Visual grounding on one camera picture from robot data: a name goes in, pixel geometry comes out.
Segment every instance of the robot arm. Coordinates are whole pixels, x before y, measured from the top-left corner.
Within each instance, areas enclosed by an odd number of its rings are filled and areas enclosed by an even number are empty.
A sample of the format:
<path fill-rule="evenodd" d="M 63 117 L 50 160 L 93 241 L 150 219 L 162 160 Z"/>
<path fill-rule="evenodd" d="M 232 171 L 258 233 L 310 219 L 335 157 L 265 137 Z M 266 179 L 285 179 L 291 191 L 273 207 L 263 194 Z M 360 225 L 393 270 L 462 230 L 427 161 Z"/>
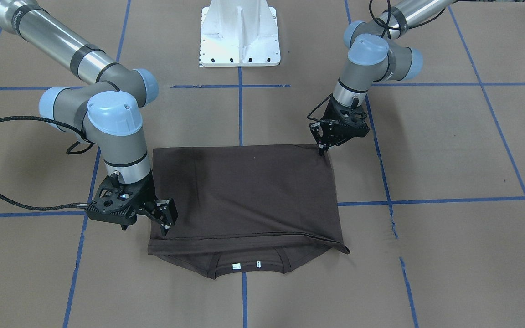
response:
<path fill-rule="evenodd" d="M 348 25 L 344 32 L 348 58 L 333 93 L 325 100 L 329 101 L 325 113 L 320 120 L 308 116 L 315 121 L 309 127 L 320 155 L 352 137 L 367 135 L 370 128 L 362 102 L 372 83 L 411 79 L 422 68 L 418 50 L 399 46 L 392 39 L 398 39 L 453 2 L 404 0 L 369 23 L 354 21 Z"/>
<path fill-rule="evenodd" d="M 157 98 L 159 87 L 146 69 L 129 70 L 57 21 L 35 0 L 0 0 L 0 27 L 17 34 L 89 84 L 53 87 L 40 99 L 40 114 L 77 127 L 98 144 L 108 175 L 87 205 L 92 220 L 120 224 L 137 214 L 158 222 L 165 234 L 177 218 L 173 199 L 158 200 L 139 108 Z M 71 132 L 51 124 L 60 131 Z"/>

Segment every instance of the braided black cable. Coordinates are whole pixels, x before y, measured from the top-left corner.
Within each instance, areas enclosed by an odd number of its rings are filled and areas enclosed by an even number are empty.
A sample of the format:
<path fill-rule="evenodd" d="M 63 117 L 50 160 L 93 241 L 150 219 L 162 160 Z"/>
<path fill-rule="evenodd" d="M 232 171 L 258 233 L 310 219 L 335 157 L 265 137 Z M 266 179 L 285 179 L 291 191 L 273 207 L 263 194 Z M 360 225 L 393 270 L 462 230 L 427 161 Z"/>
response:
<path fill-rule="evenodd" d="M 6 122 L 6 121 L 19 121 L 19 120 L 22 120 L 22 121 L 42 121 L 42 122 L 46 122 L 46 123 L 56 124 L 56 125 L 58 125 L 60 127 L 71 129 L 72 131 L 76 132 L 82 139 L 86 139 L 86 135 L 81 130 L 79 130 L 79 129 L 71 126 L 71 125 L 68 125 L 66 123 L 63 123 L 63 122 L 60 122 L 60 121 L 56 121 L 56 120 L 51 120 L 49 118 L 39 118 L 38 116 L 8 116 L 6 118 L 0 118 L 0 123 Z M 42 211 L 44 211 L 44 210 L 60 210 L 60 209 L 63 209 L 63 208 L 86 208 L 86 206 L 87 206 L 86 203 L 69 203 L 69 204 L 64 204 L 64 205 L 59 205 L 59 206 L 52 206 L 52 207 L 29 206 L 29 205 L 25 205 L 25 204 L 22 204 L 22 203 L 18 203 L 15 200 L 9 199 L 8 197 L 2 195 L 1 193 L 0 193 L 0 199 L 8 202 L 9 204 L 15 205 L 17 207 L 25 208 L 26 210 L 42 210 Z"/>

